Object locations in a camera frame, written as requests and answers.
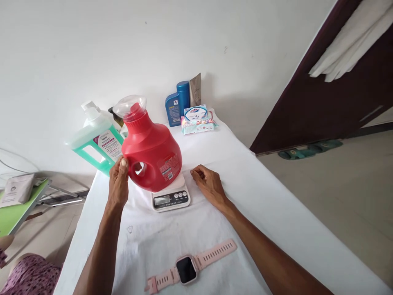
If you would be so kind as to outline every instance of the watch screen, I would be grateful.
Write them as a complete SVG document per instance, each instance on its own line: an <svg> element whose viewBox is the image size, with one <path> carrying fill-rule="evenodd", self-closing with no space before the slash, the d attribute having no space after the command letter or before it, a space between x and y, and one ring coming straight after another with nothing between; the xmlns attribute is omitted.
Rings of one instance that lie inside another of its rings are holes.
<svg viewBox="0 0 393 295"><path fill-rule="evenodd" d="M192 265L191 258L185 257L176 263L177 270L179 271L180 281L185 284L197 277L194 266Z"/></svg>

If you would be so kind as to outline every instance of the green slipper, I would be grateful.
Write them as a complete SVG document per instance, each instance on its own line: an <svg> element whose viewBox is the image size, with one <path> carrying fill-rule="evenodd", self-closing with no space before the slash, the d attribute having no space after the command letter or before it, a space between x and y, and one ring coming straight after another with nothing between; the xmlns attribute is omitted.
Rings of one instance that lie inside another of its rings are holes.
<svg viewBox="0 0 393 295"><path fill-rule="evenodd" d="M315 154L316 152L312 150L298 150L298 149L286 150L278 153L278 155L285 160L300 160L300 159L312 157Z"/></svg>
<svg viewBox="0 0 393 295"><path fill-rule="evenodd" d="M332 139L329 141L319 141L317 143L313 143L311 145L308 146L308 148L312 151L314 151L317 154L326 152L328 150L334 149L334 148L338 148L340 146L342 146L343 143L341 141Z"/></svg>

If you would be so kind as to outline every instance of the door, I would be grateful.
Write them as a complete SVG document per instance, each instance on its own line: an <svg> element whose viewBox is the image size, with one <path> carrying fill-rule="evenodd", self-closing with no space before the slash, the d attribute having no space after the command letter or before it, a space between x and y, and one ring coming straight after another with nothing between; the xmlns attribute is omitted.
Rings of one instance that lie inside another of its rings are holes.
<svg viewBox="0 0 393 295"><path fill-rule="evenodd" d="M361 0L338 0L251 150L256 154L344 138L393 106L393 26L351 72L331 83L308 73Z"/></svg>

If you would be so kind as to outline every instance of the hand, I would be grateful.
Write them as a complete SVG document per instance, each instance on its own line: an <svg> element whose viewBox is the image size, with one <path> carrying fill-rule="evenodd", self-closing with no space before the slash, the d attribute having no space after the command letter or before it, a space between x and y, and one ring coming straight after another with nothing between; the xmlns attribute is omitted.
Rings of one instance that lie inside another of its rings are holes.
<svg viewBox="0 0 393 295"><path fill-rule="evenodd" d="M109 171L107 206L123 208L128 200L128 161L121 156Z"/></svg>
<svg viewBox="0 0 393 295"><path fill-rule="evenodd" d="M205 198L222 212L230 201L226 197L222 187L220 174L207 169L203 165L198 165L190 173Z"/></svg>

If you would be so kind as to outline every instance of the red detergent bottle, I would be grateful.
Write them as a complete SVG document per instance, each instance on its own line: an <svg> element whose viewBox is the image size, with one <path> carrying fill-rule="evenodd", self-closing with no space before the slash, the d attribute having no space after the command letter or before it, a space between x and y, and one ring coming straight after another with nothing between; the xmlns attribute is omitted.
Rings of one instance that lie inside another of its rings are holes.
<svg viewBox="0 0 393 295"><path fill-rule="evenodd" d="M146 111L146 98L130 95L120 100L113 111L128 128L122 153L129 162L129 176L141 188L158 192L170 185L180 173L180 147L168 127L153 123ZM135 164L143 163L139 172Z"/></svg>

